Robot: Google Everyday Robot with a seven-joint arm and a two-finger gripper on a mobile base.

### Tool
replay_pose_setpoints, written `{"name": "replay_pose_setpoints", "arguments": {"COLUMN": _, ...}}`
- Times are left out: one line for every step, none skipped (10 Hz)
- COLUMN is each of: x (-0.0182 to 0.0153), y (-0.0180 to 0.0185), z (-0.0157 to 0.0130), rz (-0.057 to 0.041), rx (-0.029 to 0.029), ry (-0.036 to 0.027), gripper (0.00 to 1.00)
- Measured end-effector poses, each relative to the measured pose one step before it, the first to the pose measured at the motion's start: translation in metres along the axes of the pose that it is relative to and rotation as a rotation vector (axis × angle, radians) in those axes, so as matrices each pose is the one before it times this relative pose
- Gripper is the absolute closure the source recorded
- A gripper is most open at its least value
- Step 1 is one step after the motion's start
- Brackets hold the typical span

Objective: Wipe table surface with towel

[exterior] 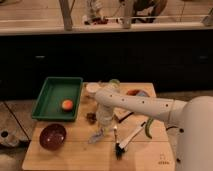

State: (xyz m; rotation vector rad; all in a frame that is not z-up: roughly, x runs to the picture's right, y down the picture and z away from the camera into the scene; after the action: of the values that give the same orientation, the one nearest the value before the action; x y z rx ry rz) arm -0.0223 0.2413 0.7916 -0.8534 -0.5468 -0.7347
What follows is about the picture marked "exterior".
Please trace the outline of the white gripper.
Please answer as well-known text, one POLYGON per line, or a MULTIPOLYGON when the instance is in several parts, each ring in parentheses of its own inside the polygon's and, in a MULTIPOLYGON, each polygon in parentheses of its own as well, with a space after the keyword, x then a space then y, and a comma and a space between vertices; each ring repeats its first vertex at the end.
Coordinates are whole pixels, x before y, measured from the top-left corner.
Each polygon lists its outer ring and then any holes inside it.
POLYGON ((96 111, 96 119, 102 132, 108 132, 113 122, 114 109, 99 104, 96 111))

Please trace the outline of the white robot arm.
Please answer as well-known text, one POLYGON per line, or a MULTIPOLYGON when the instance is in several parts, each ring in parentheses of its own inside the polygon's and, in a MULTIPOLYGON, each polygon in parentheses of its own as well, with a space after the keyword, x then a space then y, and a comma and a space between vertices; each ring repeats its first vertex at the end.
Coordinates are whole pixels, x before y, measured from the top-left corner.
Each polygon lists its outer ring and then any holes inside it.
POLYGON ((102 88, 95 100, 107 107, 137 112, 179 128, 175 171, 213 171, 213 97, 185 102, 129 96, 102 88))

